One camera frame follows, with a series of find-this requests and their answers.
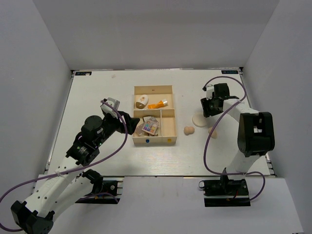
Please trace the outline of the white gold sunscreen bottle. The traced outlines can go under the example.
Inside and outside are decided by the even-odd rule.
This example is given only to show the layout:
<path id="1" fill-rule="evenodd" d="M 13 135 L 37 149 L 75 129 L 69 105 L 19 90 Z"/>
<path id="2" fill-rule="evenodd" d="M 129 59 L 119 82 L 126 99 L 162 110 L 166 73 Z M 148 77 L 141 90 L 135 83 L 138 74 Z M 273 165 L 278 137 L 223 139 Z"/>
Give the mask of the white gold sunscreen bottle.
<path id="1" fill-rule="evenodd" d="M 136 107 L 138 109 L 144 109 L 146 105 L 148 104 L 149 97 L 147 95 L 141 95 L 137 100 L 136 100 Z"/>

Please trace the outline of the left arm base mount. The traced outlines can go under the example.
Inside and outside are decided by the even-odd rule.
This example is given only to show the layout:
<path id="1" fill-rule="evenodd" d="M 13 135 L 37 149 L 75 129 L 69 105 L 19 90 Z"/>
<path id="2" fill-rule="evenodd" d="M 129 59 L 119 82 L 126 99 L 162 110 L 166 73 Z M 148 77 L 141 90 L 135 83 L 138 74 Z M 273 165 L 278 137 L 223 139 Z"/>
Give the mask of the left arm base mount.
<path id="1" fill-rule="evenodd" d="M 123 179 L 105 177 L 102 186 L 83 196 L 77 204 L 118 204 L 122 195 Z"/>

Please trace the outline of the round white powder puff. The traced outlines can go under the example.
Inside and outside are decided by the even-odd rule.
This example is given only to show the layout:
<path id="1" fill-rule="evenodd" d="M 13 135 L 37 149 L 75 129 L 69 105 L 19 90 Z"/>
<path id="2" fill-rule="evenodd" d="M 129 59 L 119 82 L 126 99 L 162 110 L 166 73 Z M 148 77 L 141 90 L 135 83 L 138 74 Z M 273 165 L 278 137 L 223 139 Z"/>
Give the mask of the round white powder puff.
<path id="1" fill-rule="evenodd" d="M 203 116 L 202 113 L 195 113 L 192 116 L 192 122 L 196 127 L 203 128 L 207 126 L 206 118 Z"/>

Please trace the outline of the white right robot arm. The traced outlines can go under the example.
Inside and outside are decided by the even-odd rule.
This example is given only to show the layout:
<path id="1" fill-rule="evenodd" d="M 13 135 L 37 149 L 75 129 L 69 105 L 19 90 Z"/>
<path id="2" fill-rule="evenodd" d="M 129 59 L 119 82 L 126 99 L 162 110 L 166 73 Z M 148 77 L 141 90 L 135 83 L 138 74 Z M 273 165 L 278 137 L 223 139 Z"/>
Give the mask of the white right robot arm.
<path id="1" fill-rule="evenodd" d="M 244 103 L 228 84 L 200 90 L 136 86 L 131 101 L 133 146 L 122 150 L 124 176 L 217 176 L 232 194 L 274 148 L 273 117 Z"/>

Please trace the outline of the colourful eyeshadow palette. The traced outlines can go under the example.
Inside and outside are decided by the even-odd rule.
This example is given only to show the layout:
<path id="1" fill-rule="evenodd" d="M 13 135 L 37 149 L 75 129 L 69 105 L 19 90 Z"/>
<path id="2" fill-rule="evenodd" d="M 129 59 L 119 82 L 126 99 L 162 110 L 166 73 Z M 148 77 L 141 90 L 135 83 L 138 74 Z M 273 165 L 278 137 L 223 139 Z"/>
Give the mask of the colourful eyeshadow palette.
<path id="1" fill-rule="evenodd" d="M 155 135 L 156 131 L 158 129 L 158 122 L 152 121 L 152 120 L 147 120 L 144 122 L 142 131 L 146 132 L 151 135 Z"/>

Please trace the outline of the orange cream tube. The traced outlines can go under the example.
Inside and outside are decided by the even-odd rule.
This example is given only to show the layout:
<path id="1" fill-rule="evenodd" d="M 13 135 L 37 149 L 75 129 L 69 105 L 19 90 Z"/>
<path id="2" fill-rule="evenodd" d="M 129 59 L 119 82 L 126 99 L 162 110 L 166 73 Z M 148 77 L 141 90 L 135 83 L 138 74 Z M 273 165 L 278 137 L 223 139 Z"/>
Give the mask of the orange cream tube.
<path id="1" fill-rule="evenodd" d="M 148 105 L 148 109 L 159 109 L 159 108 L 166 107 L 167 105 L 168 105 L 167 99 L 162 99 L 156 104 Z"/>

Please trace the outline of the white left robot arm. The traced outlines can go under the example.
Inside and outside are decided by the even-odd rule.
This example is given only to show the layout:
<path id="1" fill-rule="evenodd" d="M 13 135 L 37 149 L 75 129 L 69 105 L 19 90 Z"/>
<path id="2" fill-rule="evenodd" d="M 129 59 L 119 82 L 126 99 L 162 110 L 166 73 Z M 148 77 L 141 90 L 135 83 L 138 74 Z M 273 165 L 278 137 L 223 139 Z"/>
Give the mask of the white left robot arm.
<path id="1" fill-rule="evenodd" d="M 139 121 L 122 111 L 88 117 L 55 173 L 31 196 L 11 206 L 15 223 L 27 234 L 47 234 L 71 205 L 85 195 L 102 193 L 103 176 L 87 166 L 113 133 L 132 135 Z"/>

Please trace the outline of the dark gold makeup box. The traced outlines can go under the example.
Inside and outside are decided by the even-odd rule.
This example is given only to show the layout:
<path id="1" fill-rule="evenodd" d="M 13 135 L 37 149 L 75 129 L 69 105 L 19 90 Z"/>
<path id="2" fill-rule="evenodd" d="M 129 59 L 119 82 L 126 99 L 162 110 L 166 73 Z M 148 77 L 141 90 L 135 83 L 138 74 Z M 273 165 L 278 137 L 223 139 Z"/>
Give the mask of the dark gold makeup box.
<path id="1" fill-rule="evenodd" d="M 146 116 L 146 117 L 144 117 L 143 119 L 144 119 L 145 121 L 151 119 L 153 122 L 156 122 L 156 123 L 159 124 L 159 121 L 158 121 L 155 117 L 153 117 L 153 116 Z M 155 134 L 154 134 L 154 135 L 148 133 L 148 136 L 152 136 L 152 137 L 158 136 L 158 128 L 155 130 Z"/>

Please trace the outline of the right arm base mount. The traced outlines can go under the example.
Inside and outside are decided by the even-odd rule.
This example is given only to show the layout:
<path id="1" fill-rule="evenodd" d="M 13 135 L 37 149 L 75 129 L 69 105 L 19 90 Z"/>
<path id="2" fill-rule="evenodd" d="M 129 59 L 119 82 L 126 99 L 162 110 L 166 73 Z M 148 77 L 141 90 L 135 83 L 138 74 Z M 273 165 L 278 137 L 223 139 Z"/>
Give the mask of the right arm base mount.
<path id="1" fill-rule="evenodd" d="M 242 180 L 202 180 L 198 184 L 204 192 L 205 207 L 249 207 L 249 190 Z"/>

